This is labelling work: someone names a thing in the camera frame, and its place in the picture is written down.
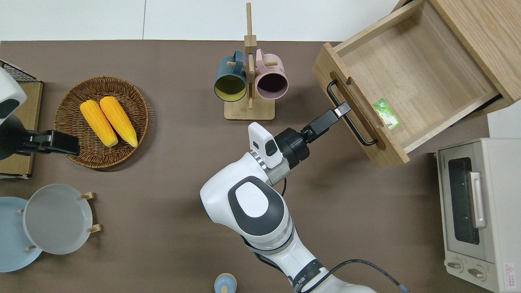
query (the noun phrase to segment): light blue plate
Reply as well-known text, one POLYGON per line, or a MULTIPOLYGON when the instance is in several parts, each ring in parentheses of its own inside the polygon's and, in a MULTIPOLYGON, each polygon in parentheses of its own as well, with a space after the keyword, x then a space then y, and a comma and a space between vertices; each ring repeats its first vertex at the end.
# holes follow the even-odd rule
POLYGON ((23 230, 23 214, 27 200, 15 197, 0 198, 0 273, 19 270, 32 263, 42 250, 26 250, 32 246, 23 230))

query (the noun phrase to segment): yellow corn cob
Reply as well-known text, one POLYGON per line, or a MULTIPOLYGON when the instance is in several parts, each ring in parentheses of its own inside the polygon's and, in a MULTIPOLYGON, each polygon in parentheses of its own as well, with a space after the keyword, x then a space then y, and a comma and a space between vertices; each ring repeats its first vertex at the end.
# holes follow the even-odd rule
POLYGON ((107 147, 112 147, 118 143, 116 134, 103 115, 100 106, 94 100, 87 100, 80 105, 80 111, 89 123, 94 133, 100 138, 101 142, 107 147))
POLYGON ((113 96, 106 96, 101 99, 100 106, 119 136, 136 148, 138 146, 138 138, 135 135, 134 127, 132 127, 129 117, 121 108, 118 100, 113 96))

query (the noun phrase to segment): wooden base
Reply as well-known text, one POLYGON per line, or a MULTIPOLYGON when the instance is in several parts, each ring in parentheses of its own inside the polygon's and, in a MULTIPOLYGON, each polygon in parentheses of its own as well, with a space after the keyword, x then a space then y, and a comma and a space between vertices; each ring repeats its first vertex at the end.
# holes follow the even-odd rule
POLYGON ((225 102, 225 118, 228 120, 273 120, 275 118, 275 100, 267 100, 258 95, 249 107, 247 96, 237 102, 225 102))

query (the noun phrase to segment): small bottle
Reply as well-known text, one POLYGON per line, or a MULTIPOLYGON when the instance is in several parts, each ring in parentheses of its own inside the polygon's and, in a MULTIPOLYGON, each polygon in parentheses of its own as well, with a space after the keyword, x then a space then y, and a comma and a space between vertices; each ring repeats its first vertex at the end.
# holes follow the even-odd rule
POLYGON ((215 293, 235 293, 237 290, 237 280, 232 274, 222 273, 214 282, 215 293))

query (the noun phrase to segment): white plate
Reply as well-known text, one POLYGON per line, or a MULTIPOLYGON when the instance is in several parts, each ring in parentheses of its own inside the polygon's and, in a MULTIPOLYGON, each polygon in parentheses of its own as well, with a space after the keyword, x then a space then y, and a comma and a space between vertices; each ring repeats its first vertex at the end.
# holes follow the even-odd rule
POLYGON ((33 194, 23 213, 27 237, 43 251, 67 254, 89 238, 92 211, 81 193, 67 185, 47 185, 33 194))
POLYGON ((0 273, 19 270, 32 263, 42 250, 26 250, 32 243, 23 232, 23 214, 27 200, 15 197, 0 198, 0 273))

